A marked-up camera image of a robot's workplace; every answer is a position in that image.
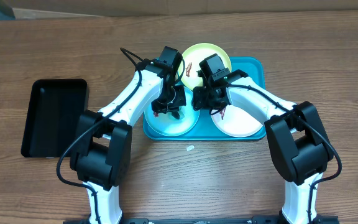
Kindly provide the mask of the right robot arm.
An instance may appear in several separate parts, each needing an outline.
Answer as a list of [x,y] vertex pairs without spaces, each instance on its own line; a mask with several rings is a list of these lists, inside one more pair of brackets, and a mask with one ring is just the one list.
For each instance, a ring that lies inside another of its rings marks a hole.
[[273,165],[285,180],[285,202],[278,222],[323,223],[315,209],[316,193],[335,153],[315,106],[269,93],[246,72],[230,71],[217,54],[206,57],[199,66],[202,85],[193,89],[194,110],[215,115],[233,105],[264,125]]

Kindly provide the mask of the green scrubbing sponge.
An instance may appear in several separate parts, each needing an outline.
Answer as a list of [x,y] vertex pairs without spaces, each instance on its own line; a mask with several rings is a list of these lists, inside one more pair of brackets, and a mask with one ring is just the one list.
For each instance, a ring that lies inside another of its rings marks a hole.
[[172,111],[171,115],[175,118],[175,119],[181,119],[181,115],[179,111]]

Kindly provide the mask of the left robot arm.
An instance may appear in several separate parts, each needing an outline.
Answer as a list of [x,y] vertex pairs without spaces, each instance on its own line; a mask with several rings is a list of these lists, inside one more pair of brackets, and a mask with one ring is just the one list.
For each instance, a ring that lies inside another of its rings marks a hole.
[[86,223],[121,221],[118,186],[129,168],[133,127],[148,107],[180,118],[186,99],[176,75],[183,62],[181,53],[171,47],[164,47],[156,59],[140,59],[132,81],[115,100],[80,116],[69,147],[70,168],[77,173],[77,186],[88,193],[91,213]]

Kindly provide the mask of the light blue plate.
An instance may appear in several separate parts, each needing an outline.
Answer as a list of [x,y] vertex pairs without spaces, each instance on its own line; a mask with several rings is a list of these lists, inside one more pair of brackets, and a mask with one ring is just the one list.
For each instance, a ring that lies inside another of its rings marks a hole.
[[152,107],[144,111],[144,133],[151,139],[167,139],[177,137],[190,132],[196,125],[200,111],[195,111],[191,105],[193,93],[184,87],[186,106],[179,107],[179,119],[173,117],[172,113],[160,113],[154,115]]

